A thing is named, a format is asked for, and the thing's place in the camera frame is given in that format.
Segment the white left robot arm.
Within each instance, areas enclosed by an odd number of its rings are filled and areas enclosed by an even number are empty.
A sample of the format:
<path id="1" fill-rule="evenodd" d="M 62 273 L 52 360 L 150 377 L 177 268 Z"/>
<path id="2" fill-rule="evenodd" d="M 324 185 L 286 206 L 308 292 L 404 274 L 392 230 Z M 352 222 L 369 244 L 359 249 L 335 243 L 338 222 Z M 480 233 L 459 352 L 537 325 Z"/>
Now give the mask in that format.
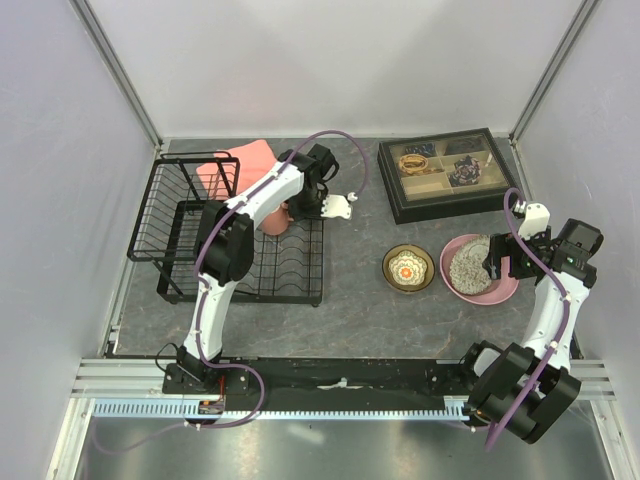
<path id="1" fill-rule="evenodd" d="M 259 180 L 235 197 L 205 204 L 196 236 L 198 282 L 190 330 L 176 360 L 166 366 L 165 393 L 208 393 L 219 385 L 222 335 L 236 287 L 254 261 L 254 234 L 269 215 L 287 203 L 295 216 L 319 218 L 341 197 L 326 182 L 339 170 L 330 149 L 315 144 L 308 153 L 289 150 Z"/>

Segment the speckled ceramic plate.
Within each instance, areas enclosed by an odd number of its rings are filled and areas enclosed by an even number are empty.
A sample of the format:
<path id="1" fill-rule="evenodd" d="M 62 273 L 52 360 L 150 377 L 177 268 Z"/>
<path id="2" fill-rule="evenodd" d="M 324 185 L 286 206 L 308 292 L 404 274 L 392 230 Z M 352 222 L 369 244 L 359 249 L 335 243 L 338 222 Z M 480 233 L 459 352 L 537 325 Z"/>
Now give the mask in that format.
<path id="1" fill-rule="evenodd" d="M 479 235 L 464 243 L 454 254 L 449 278 L 453 288 L 463 294 L 475 296 L 491 287 L 492 279 L 483 266 L 489 255 L 490 238 Z"/>

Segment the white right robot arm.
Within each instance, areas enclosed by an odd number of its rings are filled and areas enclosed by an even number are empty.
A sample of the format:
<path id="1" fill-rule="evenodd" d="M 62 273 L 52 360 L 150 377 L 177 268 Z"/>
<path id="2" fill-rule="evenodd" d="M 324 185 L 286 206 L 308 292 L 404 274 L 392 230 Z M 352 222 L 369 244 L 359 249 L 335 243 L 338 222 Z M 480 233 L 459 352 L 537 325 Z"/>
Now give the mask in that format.
<path id="1" fill-rule="evenodd" d="M 579 310 L 597 280 L 589 261 L 603 241 L 599 229 L 570 218 L 556 237 L 504 234 L 491 246 L 491 260 L 509 256 L 511 276 L 533 277 L 536 286 L 523 342 L 504 349 L 475 343 L 457 371 L 469 392 L 471 418 L 487 424 L 486 449 L 503 431 L 537 442 L 577 399 L 581 382 L 570 373 L 570 346 Z"/>

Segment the pink ceramic mug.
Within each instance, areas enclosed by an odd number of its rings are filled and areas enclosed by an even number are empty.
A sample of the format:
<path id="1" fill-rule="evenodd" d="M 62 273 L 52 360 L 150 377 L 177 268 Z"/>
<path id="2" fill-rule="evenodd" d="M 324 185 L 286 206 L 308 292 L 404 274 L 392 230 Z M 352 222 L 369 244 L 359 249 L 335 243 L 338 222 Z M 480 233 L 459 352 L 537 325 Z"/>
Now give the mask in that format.
<path id="1" fill-rule="evenodd" d="M 266 235 L 278 236 L 283 234 L 292 222 L 293 219 L 289 215 L 288 204 L 283 202 L 264 219 L 261 224 L 261 230 Z"/>

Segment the brown floral bowl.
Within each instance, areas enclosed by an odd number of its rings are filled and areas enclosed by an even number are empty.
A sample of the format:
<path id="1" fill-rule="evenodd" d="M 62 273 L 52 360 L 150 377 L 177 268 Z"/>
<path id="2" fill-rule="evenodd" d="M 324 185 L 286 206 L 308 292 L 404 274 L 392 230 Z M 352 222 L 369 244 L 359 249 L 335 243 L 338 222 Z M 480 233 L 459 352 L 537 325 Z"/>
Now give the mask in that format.
<path id="1" fill-rule="evenodd" d="M 389 268 L 388 268 L 388 263 L 389 260 L 391 258 L 393 258 L 394 256 L 396 256 L 400 251 L 403 250 L 410 250 L 412 252 L 414 252 L 416 255 L 422 257 L 423 259 L 426 260 L 427 264 L 428 264 L 428 272 L 426 275 L 425 280 L 418 286 L 415 287 L 403 287 L 398 285 L 397 283 L 395 283 L 391 277 L 391 274 L 389 272 Z M 413 294 L 413 293 L 417 293 L 419 291 L 422 291 L 424 289 L 426 289 L 433 281 L 434 277 L 435 277 L 435 273 L 436 273 L 436 267 L 435 267 L 435 262 L 433 260 L 433 258 L 431 257 L 431 255 L 424 249 L 422 249 L 419 246 L 413 245 L 413 244 L 400 244 L 400 245 L 396 245 L 394 247 L 392 247 L 384 256 L 383 261 L 382 261 L 382 272 L 384 275 L 385 280 L 387 281 L 387 283 L 394 289 L 402 292 L 402 293 L 406 293 L 406 294 Z"/>

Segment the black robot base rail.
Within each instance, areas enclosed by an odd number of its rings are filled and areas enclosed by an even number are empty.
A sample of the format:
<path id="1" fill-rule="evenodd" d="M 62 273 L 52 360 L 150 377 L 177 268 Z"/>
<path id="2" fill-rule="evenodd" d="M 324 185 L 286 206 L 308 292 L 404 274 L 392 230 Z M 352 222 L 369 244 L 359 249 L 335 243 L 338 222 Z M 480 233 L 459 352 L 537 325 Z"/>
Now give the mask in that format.
<path id="1" fill-rule="evenodd" d="M 230 411 L 331 414 L 435 411 L 470 388 L 456 362 L 381 358 L 223 357 L 212 369 L 195 359 L 167 365 L 162 392 L 223 396 Z"/>

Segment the pink plate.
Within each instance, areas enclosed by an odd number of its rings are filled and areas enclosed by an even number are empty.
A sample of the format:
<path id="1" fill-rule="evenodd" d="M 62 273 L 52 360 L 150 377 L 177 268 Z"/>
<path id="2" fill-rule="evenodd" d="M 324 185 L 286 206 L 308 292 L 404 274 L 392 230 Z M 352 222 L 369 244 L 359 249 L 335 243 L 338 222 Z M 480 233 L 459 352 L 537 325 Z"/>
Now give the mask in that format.
<path id="1" fill-rule="evenodd" d="M 447 288 L 454 295 L 470 304 L 483 307 L 501 304 L 511 298 L 519 286 L 519 281 L 508 275 L 510 263 L 507 258 L 503 258 L 501 262 L 501 278 L 499 280 L 493 280 L 491 285 L 483 292 L 477 295 L 466 295 L 453 287 L 450 275 L 450 266 L 453 257 L 464 244 L 476 237 L 479 237 L 479 234 L 464 234 L 453 238 L 444 246 L 439 258 L 441 277 Z"/>

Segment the small white patterned bowl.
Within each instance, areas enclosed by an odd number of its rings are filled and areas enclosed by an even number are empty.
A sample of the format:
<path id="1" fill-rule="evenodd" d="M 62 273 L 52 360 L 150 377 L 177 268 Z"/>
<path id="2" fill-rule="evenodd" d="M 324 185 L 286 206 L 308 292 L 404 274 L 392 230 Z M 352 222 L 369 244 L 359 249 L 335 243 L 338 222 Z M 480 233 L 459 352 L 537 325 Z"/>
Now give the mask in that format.
<path id="1" fill-rule="evenodd" d="M 388 268 L 393 281 L 403 287 L 420 285 L 428 272 L 426 260 L 410 250 L 400 251 L 391 258 Z"/>

